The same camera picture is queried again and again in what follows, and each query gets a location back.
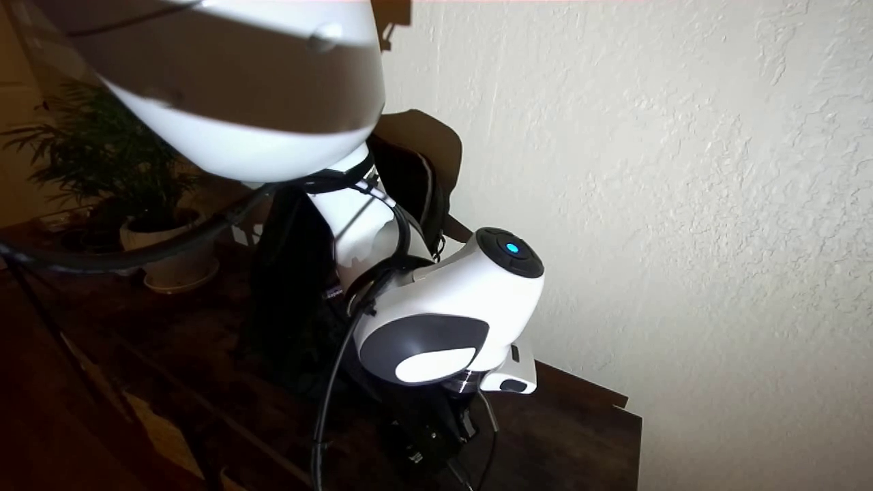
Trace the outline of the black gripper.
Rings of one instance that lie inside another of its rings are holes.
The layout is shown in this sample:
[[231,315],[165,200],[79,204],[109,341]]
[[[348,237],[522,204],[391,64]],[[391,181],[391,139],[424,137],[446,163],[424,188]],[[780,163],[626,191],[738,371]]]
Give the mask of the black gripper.
[[391,388],[383,395],[381,442],[400,476],[441,476],[475,442],[475,393],[446,388]]

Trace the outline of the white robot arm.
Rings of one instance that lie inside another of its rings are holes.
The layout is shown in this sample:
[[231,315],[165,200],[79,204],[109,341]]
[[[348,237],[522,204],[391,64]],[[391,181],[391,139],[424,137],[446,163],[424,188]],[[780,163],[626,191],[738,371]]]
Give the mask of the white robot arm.
[[316,210],[344,305],[336,365],[391,416],[413,468],[475,438],[471,402],[535,390],[516,350],[547,266],[498,228],[450,236],[389,181],[413,144],[386,109],[371,0],[29,0],[97,80],[209,174]]

